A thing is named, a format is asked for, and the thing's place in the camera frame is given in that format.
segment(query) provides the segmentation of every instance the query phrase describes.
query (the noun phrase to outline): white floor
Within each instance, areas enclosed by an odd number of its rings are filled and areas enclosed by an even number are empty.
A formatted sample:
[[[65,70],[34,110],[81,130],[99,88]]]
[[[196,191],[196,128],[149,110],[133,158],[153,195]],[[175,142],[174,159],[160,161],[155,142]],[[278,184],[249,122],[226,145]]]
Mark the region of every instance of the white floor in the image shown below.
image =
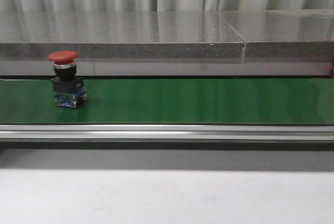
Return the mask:
[[[334,152],[3,150],[0,223],[334,223]]]

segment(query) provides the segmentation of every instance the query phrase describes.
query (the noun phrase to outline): conveyor belt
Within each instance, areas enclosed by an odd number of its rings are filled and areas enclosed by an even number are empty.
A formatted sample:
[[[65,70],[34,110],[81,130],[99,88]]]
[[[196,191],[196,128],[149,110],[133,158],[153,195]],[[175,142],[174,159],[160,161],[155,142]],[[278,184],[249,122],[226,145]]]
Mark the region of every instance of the conveyor belt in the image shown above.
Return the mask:
[[[0,81],[3,142],[334,143],[331,79],[91,79],[56,107],[49,80]]]

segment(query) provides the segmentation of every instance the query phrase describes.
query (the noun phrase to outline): red mushroom button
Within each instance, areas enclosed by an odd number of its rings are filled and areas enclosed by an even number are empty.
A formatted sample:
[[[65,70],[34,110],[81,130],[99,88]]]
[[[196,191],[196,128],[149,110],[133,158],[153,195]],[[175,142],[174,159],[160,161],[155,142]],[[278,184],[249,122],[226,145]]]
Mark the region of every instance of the red mushroom button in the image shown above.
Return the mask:
[[[47,58],[49,61],[54,61],[56,65],[67,65],[73,63],[73,59],[78,56],[79,54],[74,51],[58,51],[51,53]]]

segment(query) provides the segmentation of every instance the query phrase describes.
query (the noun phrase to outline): aluminum rail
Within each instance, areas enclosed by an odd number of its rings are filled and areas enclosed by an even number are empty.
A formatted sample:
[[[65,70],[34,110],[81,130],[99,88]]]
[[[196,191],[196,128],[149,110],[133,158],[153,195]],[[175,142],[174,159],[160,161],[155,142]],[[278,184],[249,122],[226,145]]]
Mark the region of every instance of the aluminum rail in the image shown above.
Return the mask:
[[[334,126],[76,124],[0,125],[0,142],[334,143]]]

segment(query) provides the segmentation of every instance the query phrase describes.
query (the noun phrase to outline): green conveyor belt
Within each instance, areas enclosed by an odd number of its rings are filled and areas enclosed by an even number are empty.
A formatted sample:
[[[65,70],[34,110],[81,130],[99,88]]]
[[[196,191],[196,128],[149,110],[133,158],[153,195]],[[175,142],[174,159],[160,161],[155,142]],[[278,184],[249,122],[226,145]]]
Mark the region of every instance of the green conveyor belt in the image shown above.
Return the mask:
[[[77,109],[49,80],[0,80],[0,123],[334,124],[331,79],[91,79]]]

